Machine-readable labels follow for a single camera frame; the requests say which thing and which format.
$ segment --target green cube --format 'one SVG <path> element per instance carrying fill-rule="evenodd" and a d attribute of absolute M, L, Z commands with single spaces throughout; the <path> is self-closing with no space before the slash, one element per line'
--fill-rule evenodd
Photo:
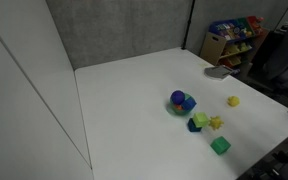
<path fill-rule="evenodd" d="M 231 147 L 231 144 L 223 136 L 221 136 L 214 139 L 211 147 L 214 149 L 216 154 L 221 155 Z"/>
<path fill-rule="evenodd" d="M 194 114 L 193 121 L 196 127 L 205 127 L 208 125 L 210 120 L 207 118 L 205 113 L 201 112 Z"/>

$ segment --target purple toy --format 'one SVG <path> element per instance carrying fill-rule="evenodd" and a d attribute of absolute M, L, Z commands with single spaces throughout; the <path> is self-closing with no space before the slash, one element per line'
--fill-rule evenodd
<path fill-rule="evenodd" d="M 171 95 L 171 100 L 174 104 L 180 105 L 185 100 L 185 94 L 182 91 L 174 91 Z"/>

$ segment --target blue toy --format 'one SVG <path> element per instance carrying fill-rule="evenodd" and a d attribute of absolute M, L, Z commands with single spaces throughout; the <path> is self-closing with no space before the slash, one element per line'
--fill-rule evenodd
<path fill-rule="evenodd" d="M 192 110 L 196 105 L 195 100 L 192 97 L 189 97 L 184 102 L 182 102 L 181 106 L 184 110 Z"/>
<path fill-rule="evenodd" d="M 174 104 L 180 105 L 185 100 L 185 94 L 182 91 L 174 91 L 171 95 L 171 100 Z"/>
<path fill-rule="evenodd" d="M 190 132 L 200 132 L 202 130 L 202 127 L 195 126 L 193 118 L 190 118 L 190 120 L 187 123 L 187 126 Z"/>

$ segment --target white table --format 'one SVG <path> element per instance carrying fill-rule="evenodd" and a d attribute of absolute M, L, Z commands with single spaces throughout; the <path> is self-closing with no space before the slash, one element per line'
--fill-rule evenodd
<path fill-rule="evenodd" d="M 233 77 L 206 78 L 208 66 L 176 48 L 76 71 L 95 180 L 235 179 L 288 137 L 286 107 Z M 167 110 L 177 89 L 224 126 L 189 132 L 192 114 Z M 226 104 L 231 95 L 238 107 Z M 219 136 L 232 145 L 221 156 L 210 147 Z"/>

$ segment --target chair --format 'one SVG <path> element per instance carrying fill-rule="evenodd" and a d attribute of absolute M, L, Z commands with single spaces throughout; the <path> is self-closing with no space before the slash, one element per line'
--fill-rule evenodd
<path fill-rule="evenodd" d="M 280 94 L 288 89 L 288 29 L 264 67 L 248 77 L 250 79 L 247 83 L 259 91 L 265 89 Z"/>

